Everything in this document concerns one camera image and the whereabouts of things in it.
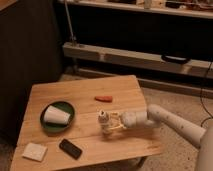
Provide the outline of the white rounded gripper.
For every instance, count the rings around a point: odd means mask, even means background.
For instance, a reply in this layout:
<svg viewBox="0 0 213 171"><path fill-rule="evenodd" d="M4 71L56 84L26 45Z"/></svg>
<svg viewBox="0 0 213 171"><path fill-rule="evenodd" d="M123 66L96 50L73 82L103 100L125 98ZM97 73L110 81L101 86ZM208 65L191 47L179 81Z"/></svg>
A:
<svg viewBox="0 0 213 171"><path fill-rule="evenodd" d="M140 127L147 122L147 113L142 111L119 112L110 113L111 118L121 118L122 124L108 126L110 132L124 130L126 128Z"/></svg>

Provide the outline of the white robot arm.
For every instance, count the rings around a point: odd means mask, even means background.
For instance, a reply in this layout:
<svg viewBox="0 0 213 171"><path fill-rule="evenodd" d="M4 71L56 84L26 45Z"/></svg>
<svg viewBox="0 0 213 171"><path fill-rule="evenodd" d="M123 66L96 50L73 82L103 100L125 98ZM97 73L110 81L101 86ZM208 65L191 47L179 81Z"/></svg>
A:
<svg viewBox="0 0 213 171"><path fill-rule="evenodd" d="M213 171L213 126L205 129L156 104L143 110L119 112L116 118L119 124L110 127L110 131L164 123L199 150L194 171Z"/></svg>

